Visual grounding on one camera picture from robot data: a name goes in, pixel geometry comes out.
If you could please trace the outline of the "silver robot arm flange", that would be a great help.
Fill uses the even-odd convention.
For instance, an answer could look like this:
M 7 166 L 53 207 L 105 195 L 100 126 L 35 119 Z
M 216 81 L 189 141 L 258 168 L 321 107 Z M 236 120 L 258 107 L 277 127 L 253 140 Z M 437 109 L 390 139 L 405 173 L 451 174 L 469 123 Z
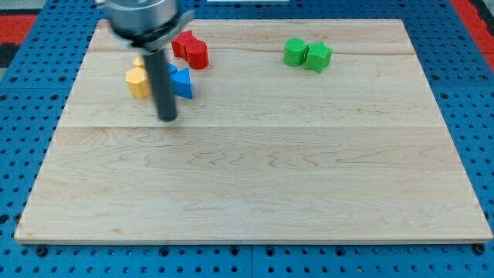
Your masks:
M 126 48 L 155 53 L 165 48 L 195 18 L 178 0 L 100 0 L 117 41 Z

